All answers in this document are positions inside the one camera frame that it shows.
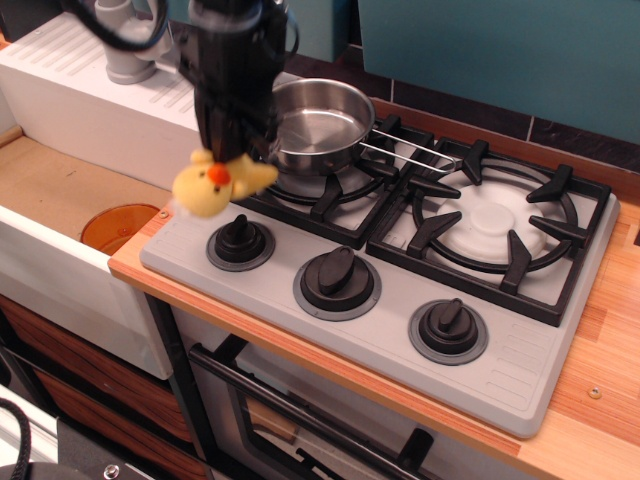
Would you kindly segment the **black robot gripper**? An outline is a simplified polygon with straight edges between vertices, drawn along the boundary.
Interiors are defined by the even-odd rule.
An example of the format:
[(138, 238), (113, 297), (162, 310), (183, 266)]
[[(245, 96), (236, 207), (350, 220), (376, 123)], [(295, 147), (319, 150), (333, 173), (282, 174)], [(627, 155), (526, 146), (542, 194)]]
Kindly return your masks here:
[(273, 85), (289, 57), (283, 1), (191, 1), (180, 73), (194, 86), (202, 146), (219, 162), (270, 153), (279, 114)]

